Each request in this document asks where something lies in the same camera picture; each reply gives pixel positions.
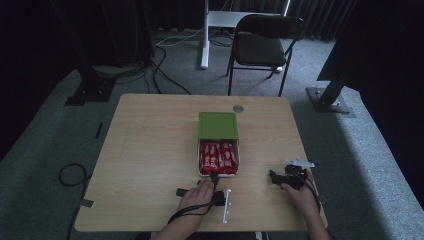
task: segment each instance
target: dark background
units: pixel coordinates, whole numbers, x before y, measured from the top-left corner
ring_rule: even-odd
[[[100,0],[63,1],[93,65],[120,66],[145,59],[146,46],[135,50],[134,31],[141,23],[136,22],[137,11],[134,13],[131,2],[120,1],[117,9],[130,17],[122,18],[125,31],[116,33],[111,26],[119,22],[108,21],[113,13],[105,12]],[[203,27],[203,1],[149,2],[154,26],[180,30]],[[220,1],[211,2],[217,2],[212,8],[222,6]],[[361,93],[421,206],[423,10],[420,1],[359,0],[320,75],[321,80],[334,81],[340,78],[341,70],[352,73],[347,85]],[[0,36],[3,159],[56,84],[77,67],[77,58],[47,0],[1,1]]]

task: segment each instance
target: black chair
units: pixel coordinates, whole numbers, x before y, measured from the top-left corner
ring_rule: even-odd
[[[231,95],[233,69],[267,70],[271,78],[278,67],[285,65],[281,82],[281,97],[287,70],[290,65],[293,45],[301,38],[304,29],[303,20],[295,17],[279,15],[250,14],[243,17],[236,26],[234,41],[228,62],[227,73],[230,73],[228,95]],[[283,48],[283,39],[290,39],[291,43],[286,50]],[[234,67],[234,62],[249,67]]]

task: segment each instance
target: chair seat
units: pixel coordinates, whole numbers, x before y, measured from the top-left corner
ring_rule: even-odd
[[[241,65],[281,67],[286,63],[280,39],[240,33],[236,46],[235,60]]]

